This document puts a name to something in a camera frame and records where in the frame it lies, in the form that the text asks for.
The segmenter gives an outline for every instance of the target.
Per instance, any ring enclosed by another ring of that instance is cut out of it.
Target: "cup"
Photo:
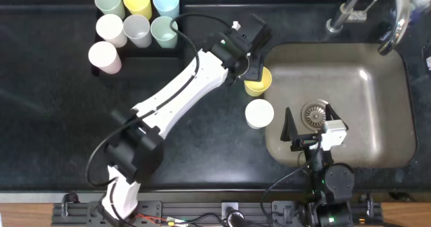
[[[121,0],[94,0],[94,3],[103,14],[114,14],[121,19],[125,17],[125,10]]]
[[[176,18],[180,15],[180,0],[153,0],[161,16]]]
[[[162,48],[174,48],[178,42],[178,34],[169,27],[170,21],[170,17],[158,17],[151,24],[151,34]],[[178,29],[176,22],[172,26]]]
[[[126,18],[123,30],[138,48],[146,48],[151,44],[150,22],[143,15],[130,15]]]
[[[260,96],[267,90],[272,83],[272,75],[269,70],[264,67],[262,72],[262,80],[259,82],[244,81],[245,91],[250,96]]]
[[[116,48],[121,48],[127,43],[127,37],[123,32],[123,21],[117,15],[107,14],[99,18],[96,23],[96,32]]]
[[[252,129],[268,126],[274,118],[274,108],[264,99],[251,101],[245,108],[245,119]]]
[[[102,41],[93,44],[88,51],[90,63],[109,74],[121,69],[121,60],[117,50],[110,42]]]
[[[134,15],[143,15],[151,19],[151,0],[124,0],[124,4],[130,13]]]

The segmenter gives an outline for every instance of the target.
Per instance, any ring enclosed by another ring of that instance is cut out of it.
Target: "wooden surface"
[[[2,227],[48,227],[51,203],[0,203]],[[431,203],[384,203],[385,221],[405,227],[431,226]]]

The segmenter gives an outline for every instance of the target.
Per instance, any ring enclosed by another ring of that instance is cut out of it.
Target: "chrome faucet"
[[[354,6],[359,0],[347,0],[339,7],[337,15],[334,19],[329,19],[326,23],[326,28],[332,33],[341,32],[343,24],[346,22],[365,22],[366,13],[371,6],[376,2],[374,0],[364,11],[354,11]],[[410,0],[396,0],[397,2],[397,19],[393,31],[387,35],[378,52],[381,55],[387,55],[403,38],[404,32],[407,29],[410,18]]]

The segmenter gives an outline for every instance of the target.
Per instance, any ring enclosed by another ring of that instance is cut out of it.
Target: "sink drain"
[[[326,121],[326,104],[328,102],[319,99],[309,102],[302,107],[301,118],[305,126],[313,131],[319,130],[323,126],[323,123]]]

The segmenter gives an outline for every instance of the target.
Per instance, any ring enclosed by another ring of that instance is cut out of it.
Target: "stainless steel sink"
[[[264,97],[275,116],[266,127],[266,143],[277,161],[293,166],[299,154],[280,141],[286,107],[303,134],[325,120],[322,108],[328,102],[350,127],[344,144],[331,150],[334,161],[358,167],[408,164],[416,137],[404,63],[397,52],[381,56],[377,48],[378,44],[284,44],[270,51],[265,66],[273,81]]]

